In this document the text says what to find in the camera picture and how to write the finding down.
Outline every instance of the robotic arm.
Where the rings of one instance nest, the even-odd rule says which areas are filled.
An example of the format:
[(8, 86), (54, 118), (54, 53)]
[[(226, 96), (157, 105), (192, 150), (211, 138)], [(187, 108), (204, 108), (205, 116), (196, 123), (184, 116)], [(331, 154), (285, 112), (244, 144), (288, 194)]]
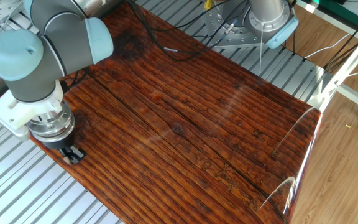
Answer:
[(67, 162), (82, 159), (84, 153), (73, 146), (75, 119), (58, 79), (112, 54), (107, 27), (88, 17), (120, 3), (26, 0), (40, 36), (27, 30), (0, 34), (0, 77), (9, 87), (0, 97), (0, 123), (21, 141), (32, 133)]
[[(75, 118), (63, 100), (58, 79), (112, 54), (107, 27), (92, 16), (105, 14), (123, 1), (25, 0), (25, 9), (40, 35), (27, 30), (0, 34), (0, 77), (9, 87), (0, 97), (0, 123), (21, 141), (28, 140), (31, 133), (45, 146), (59, 150), (69, 164), (81, 161), (85, 153), (74, 146)], [(274, 48), (298, 25), (285, 0), (249, 2), (250, 6), (244, 0), (226, 1), (217, 12), (208, 14), (213, 21), (207, 26), (225, 23), (218, 31), (233, 40), (225, 42), (228, 45), (262, 41)], [(231, 14), (238, 15), (235, 24)]]

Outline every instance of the metal bracket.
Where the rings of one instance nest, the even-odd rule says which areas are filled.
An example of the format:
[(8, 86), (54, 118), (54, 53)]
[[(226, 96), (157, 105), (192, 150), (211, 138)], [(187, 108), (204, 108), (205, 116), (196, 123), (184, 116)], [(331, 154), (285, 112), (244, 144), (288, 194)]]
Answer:
[(24, 10), (23, 1), (20, 0), (0, 0), (0, 23), (7, 20), (7, 17), (12, 13), (11, 17)]
[[(222, 18), (222, 11), (223, 7), (215, 7), (209, 13), (206, 13), (203, 16), (209, 36), (213, 35), (222, 23), (225, 23), (224, 19)], [(229, 26), (230, 24), (224, 24), (222, 28), (218, 30), (210, 45), (218, 43)], [(233, 29), (226, 36), (226, 38), (214, 48), (218, 49), (225, 47), (226, 49), (228, 47), (255, 47), (259, 45), (260, 38), (256, 37), (245, 27), (233, 27)]]

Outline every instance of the wooden table surface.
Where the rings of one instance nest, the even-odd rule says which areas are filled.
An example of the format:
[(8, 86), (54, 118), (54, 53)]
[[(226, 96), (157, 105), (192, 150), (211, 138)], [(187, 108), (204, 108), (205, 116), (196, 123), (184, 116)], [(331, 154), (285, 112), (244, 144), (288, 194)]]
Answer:
[[(69, 166), (38, 145), (125, 223), (288, 223), (320, 112), (303, 116), (309, 105), (213, 50), (170, 60), (127, 4), (104, 22), (113, 56), (65, 95), (88, 155)], [(179, 30), (157, 38), (202, 46)]]

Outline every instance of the glossy varnished wood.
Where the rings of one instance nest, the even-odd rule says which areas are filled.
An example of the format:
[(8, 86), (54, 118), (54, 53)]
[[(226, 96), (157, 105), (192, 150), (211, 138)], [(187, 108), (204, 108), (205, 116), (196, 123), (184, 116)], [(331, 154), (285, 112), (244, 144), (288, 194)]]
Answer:
[[(170, 27), (145, 13), (153, 26)], [(217, 52), (171, 61), (126, 4), (104, 22), (113, 56), (65, 95), (88, 155), (68, 166), (43, 150), (126, 223), (289, 221), (291, 182), (261, 205), (301, 177), (319, 111), (302, 117), (309, 105)], [(158, 34), (163, 45), (200, 48), (187, 37)]]

